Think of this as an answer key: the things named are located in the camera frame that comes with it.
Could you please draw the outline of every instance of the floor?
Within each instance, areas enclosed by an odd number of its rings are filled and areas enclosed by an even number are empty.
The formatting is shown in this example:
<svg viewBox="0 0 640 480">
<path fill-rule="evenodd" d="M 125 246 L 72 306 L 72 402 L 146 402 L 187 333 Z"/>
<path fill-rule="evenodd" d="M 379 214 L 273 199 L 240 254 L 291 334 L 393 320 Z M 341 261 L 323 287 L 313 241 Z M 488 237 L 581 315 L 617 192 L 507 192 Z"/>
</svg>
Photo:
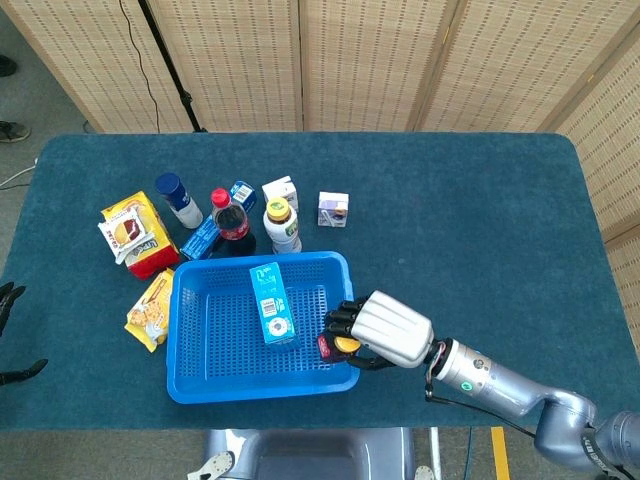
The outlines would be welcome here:
<svg viewBox="0 0 640 480">
<path fill-rule="evenodd" d="M 46 142 L 63 133 L 81 133 L 84 117 L 46 67 L 0 10 L 0 54 L 13 58 L 19 70 L 0 78 L 0 119 L 32 128 L 27 140 L 0 144 L 0 181 L 33 165 Z M 11 185 L 28 183 L 30 173 Z M 28 186 L 0 190 L 0 272 L 9 253 L 13 233 Z M 555 467 L 539 456 L 529 438 L 506 430 L 511 478 L 587 480 Z M 463 479 L 468 428 L 440 429 L 443 478 Z M 202 431 L 62 431 L 0 432 L 0 478 L 125 479 L 186 478 L 202 462 Z M 428 464 L 425 430 L 416 431 L 418 464 Z M 488 428 L 474 428 L 468 478 L 496 478 Z"/>
</svg>

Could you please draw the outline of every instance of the plastic bottle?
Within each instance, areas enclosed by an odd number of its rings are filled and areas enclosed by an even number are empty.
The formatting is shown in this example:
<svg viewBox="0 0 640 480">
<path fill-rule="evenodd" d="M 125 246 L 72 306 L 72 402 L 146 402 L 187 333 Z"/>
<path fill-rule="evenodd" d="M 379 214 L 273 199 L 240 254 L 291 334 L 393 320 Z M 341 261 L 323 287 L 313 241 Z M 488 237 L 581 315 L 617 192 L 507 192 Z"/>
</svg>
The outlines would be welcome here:
<svg viewBox="0 0 640 480">
<path fill-rule="evenodd" d="M 267 202 L 262 217 L 264 228 L 273 240 L 273 253 L 294 253 L 302 250 L 298 236 L 298 214 L 282 197 L 274 197 Z"/>
<path fill-rule="evenodd" d="M 156 190 L 164 197 L 169 208 L 187 228 L 198 228 L 202 223 L 202 212 L 195 200 L 187 193 L 175 173 L 163 173 L 156 178 Z"/>
<path fill-rule="evenodd" d="M 211 203 L 213 221 L 220 230 L 220 236 L 229 242 L 231 255 L 252 255 L 256 251 L 256 237 L 251 233 L 242 205 L 232 201 L 224 188 L 211 192 Z"/>
</svg>

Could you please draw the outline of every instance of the soda bottle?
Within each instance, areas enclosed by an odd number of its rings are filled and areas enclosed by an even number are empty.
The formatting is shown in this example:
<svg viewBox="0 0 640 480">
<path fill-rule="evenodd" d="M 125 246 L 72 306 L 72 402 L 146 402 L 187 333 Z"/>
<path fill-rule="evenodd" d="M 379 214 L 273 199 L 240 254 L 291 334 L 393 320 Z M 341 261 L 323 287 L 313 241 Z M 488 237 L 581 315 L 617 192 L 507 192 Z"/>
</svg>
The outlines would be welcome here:
<svg viewBox="0 0 640 480">
<path fill-rule="evenodd" d="M 242 205 L 231 200 L 224 188 L 211 192 L 211 203 L 213 221 L 220 230 L 220 236 L 227 240 L 231 255 L 252 255 L 256 251 L 256 237 L 251 233 L 249 218 Z"/>
</svg>

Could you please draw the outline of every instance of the white carton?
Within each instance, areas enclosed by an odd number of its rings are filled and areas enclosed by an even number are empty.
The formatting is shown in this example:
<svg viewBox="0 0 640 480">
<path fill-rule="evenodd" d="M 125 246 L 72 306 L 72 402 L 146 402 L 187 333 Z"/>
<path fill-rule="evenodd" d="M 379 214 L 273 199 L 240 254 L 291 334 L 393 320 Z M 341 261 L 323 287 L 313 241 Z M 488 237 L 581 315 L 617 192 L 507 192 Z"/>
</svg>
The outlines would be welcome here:
<svg viewBox="0 0 640 480">
<path fill-rule="evenodd" d="M 296 186 L 291 181 L 291 177 L 286 176 L 267 183 L 262 186 L 262 191 L 264 192 L 265 202 L 269 202 L 269 200 L 275 197 L 286 198 L 289 205 L 298 212 L 298 192 L 296 191 Z"/>
<path fill-rule="evenodd" d="M 349 194 L 320 192 L 318 199 L 318 225 L 344 227 L 349 213 Z"/>
</svg>

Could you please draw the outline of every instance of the yellow bottle cap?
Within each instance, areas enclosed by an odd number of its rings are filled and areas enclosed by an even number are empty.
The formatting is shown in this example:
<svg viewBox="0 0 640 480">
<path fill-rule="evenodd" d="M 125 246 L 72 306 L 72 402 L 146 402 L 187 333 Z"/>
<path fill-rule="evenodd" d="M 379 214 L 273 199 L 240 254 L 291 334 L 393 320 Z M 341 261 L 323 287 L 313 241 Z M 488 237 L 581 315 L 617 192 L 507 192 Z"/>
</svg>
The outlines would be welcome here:
<svg viewBox="0 0 640 480">
<path fill-rule="evenodd" d="M 289 215 L 289 202 L 282 197 L 274 197 L 267 203 L 267 216 L 274 222 L 281 222 Z"/>
<path fill-rule="evenodd" d="M 354 338 L 336 337 L 334 343 L 342 353 L 353 353 L 360 348 L 360 342 Z"/>
</svg>

